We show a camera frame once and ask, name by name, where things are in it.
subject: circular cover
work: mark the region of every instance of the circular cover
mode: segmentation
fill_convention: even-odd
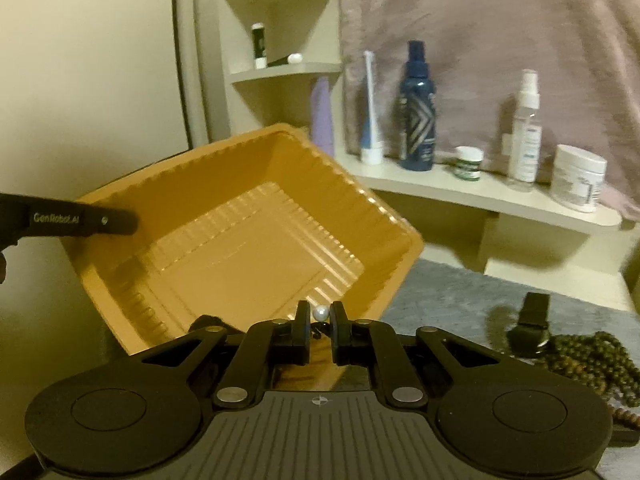
[[[93,371],[46,388],[29,405],[31,445],[57,469],[121,476],[153,467],[185,448],[200,425],[200,403],[171,370]]]
[[[558,475],[595,466],[611,431],[606,404],[571,383],[454,386],[437,421],[455,449],[498,475]]]

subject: ribbed gray panel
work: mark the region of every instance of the ribbed gray panel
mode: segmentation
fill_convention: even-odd
[[[321,405],[319,397],[327,402]],[[43,480],[64,478],[49,473]],[[222,413],[187,453],[139,480],[495,480],[454,457],[416,413],[373,392],[267,392]],[[598,480],[583,473],[574,480]]]

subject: small jar with white lid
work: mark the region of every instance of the small jar with white lid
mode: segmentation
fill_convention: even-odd
[[[453,166],[453,174],[469,181],[480,180],[480,164],[484,158],[484,152],[472,146],[458,146],[456,148],[456,162]]]
[[[606,171],[607,161],[601,156],[558,144],[551,197],[568,208],[592,213],[596,211]]]

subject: white bead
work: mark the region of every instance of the white bead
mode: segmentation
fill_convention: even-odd
[[[329,307],[324,305],[315,306],[313,314],[316,321],[326,321],[329,317]]]

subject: metal screw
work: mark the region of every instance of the metal screw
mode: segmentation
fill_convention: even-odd
[[[418,388],[412,386],[396,388],[391,395],[398,402],[418,402],[424,397],[424,394]]]
[[[228,386],[218,392],[218,399],[222,402],[241,402],[247,398],[248,393],[244,388]]]

